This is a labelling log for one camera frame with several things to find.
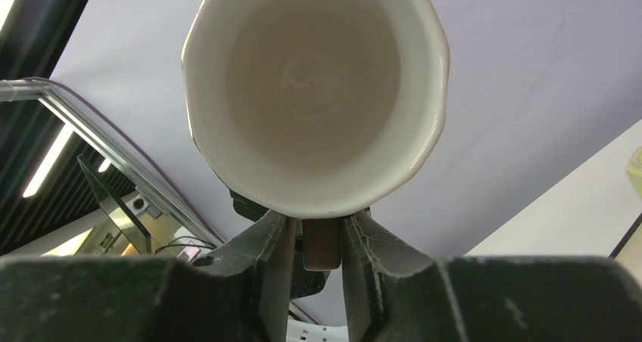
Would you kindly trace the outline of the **yellow mug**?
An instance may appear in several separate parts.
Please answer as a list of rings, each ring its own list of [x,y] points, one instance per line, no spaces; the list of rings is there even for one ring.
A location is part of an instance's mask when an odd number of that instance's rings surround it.
[[[639,147],[629,159],[625,172],[635,190],[636,195],[642,198],[642,169],[641,169],[642,147]]]

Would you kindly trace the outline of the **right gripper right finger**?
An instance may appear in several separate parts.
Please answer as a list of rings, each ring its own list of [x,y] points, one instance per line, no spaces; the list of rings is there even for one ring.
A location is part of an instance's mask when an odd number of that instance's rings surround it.
[[[594,256],[434,259],[361,211],[342,222],[352,341],[639,341],[641,289]]]

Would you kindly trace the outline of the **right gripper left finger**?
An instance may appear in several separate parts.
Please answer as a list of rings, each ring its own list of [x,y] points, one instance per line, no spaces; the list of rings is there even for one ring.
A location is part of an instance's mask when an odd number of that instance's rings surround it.
[[[283,341],[292,219],[268,212],[196,264],[160,256],[1,260],[3,341]]]

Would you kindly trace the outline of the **light pink mug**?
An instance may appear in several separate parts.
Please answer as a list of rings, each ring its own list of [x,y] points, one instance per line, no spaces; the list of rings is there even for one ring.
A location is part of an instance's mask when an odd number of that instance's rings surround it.
[[[431,0],[203,0],[181,62],[195,147],[228,189],[302,221],[308,270],[339,267],[339,219],[411,180],[444,129]]]

